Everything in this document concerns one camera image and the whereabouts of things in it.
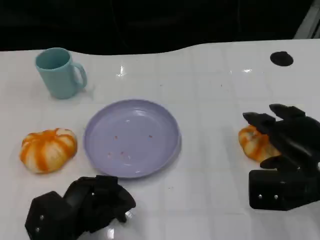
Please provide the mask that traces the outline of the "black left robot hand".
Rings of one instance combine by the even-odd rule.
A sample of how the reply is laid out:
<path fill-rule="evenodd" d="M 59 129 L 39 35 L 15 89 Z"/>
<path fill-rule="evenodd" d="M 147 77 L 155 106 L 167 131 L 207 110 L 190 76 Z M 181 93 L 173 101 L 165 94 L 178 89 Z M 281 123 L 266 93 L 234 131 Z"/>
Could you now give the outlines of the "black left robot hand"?
<path fill-rule="evenodd" d="M 105 228 L 114 219 L 125 223 L 126 213 L 136 207 L 118 178 L 106 175 L 80 177 L 70 184 L 63 199 L 71 206 L 76 237 Z"/>

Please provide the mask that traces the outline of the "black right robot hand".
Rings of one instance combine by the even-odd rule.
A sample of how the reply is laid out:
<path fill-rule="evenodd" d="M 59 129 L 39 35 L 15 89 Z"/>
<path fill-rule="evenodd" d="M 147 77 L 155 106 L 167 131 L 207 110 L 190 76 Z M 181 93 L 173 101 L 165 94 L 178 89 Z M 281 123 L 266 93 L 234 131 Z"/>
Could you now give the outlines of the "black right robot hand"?
<path fill-rule="evenodd" d="M 244 112 L 244 119 L 258 132 L 268 136 L 269 142 L 280 152 L 260 163 L 266 170 L 279 172 L 301 171 L 307 175 L 320 173 L 320 122 L 306 116 L 295 106 L 279 103 L 269 105 L 281 120 L 266 113 Z"/>

